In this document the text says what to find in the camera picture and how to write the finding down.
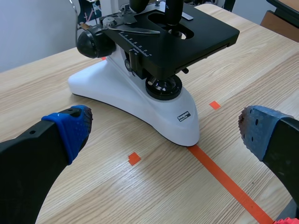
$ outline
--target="focus knob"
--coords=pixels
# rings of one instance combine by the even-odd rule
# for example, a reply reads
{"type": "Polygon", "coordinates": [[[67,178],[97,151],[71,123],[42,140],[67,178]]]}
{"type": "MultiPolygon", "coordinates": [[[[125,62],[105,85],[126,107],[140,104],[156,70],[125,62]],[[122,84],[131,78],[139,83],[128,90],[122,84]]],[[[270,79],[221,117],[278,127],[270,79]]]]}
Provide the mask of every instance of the focus knob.
{"type": "Polygon", "coordinates": [[[86,57],[100,58],[111,55],[116,50],[116,45],[97,25],[81,33],[77,49],[86,57]]]}

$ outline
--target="orange tape marker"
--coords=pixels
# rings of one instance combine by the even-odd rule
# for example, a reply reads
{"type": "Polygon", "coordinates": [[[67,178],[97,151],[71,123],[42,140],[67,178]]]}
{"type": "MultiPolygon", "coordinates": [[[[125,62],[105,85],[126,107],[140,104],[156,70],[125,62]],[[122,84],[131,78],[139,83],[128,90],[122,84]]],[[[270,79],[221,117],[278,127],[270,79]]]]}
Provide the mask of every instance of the orange tape marker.
{"type": "Polygon", "coordinates": [[[214,110],[217,110],[220,108],[220,105],[216,101],[211,102],[209,105],[211,107],[213,107],[214,110]]]}
{"type": "Polygon", "coordinates": [[[197,145],[187,148],[202,165],[260,224],[273,224],[268,216],[204,151],[197,145]]]}
{"type": "Polygon", "coordinates": [[[138,163],[140,160],[141,158],[139,157],[139,155],[137,155],[137,153],[132,153],[131,155],[129,155],[129,163],[132,166],[138,163]]]}

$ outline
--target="wooden table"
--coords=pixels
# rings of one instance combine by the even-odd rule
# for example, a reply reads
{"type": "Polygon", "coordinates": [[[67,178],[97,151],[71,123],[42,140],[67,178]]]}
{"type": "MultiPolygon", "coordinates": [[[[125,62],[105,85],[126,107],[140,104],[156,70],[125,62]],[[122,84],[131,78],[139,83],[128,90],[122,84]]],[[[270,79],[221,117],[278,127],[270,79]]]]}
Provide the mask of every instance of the wooden table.
{"type": "MultiPolygon", "coordinates": [[[[241,34],[179,74],[199,112],[198,145],[275,219],[290,196],[244,146],[238,116],[264,105],[299,118],[298,44],[216,6],[199,10],[241,34]],[[220,109],[209,105],[214,100],[220,109]]],[[[71,49],[0,74],[1,141],[71,105],[93,112],[87,145],[54,183],[37,223],[256,223],[186,148],[121,110],[71,94],[67,78],[96,62],[71,49]],[[131,166],[133,152],[141,161],[131,166]]]]}

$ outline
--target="fine focus knob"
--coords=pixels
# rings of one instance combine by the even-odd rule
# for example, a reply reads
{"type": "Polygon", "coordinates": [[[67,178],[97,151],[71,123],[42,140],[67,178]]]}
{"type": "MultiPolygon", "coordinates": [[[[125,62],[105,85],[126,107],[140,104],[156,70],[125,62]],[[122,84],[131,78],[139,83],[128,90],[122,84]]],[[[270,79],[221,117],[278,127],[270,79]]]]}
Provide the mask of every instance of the fine focus knob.
{"type": "Polygon", "coordinates": [[[97,25],[81,33],[77,49],[86,57],[100,58],[111,55],[116,50],[116,45],[97,25]]]}
{"type": "Polygon", "coordinates": [[[117,24],[115,18],[113,17],[106,17],[105,19],[103,19],[103,26],[104,27],[112,27],[115,26],[117,24]]]}

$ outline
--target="textured grip pad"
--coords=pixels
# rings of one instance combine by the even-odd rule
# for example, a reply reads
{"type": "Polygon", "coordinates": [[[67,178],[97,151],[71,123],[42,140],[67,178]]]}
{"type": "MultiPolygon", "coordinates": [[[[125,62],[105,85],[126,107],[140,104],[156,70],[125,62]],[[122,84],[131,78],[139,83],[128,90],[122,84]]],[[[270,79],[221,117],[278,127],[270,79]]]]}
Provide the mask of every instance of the textured grip pad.
{"type": "Polygon", "coordinates": [[[264,106],[248,106],[239,117],[239,129],[246,147],[260,160],[266,150],[276,123],[292,117],[264,106]]]}
{"type": "Polygon", "coordinates": [[[68,155],[69,165],[77,157],[81,145],[89,136],[93,119],[89,107],[77,105],[71,108],[81,109],[81,114],[78,117],[73,117],[67,113],[52,113],[42,118],[42,120],[49,120],[56,123],[68,155]]]}

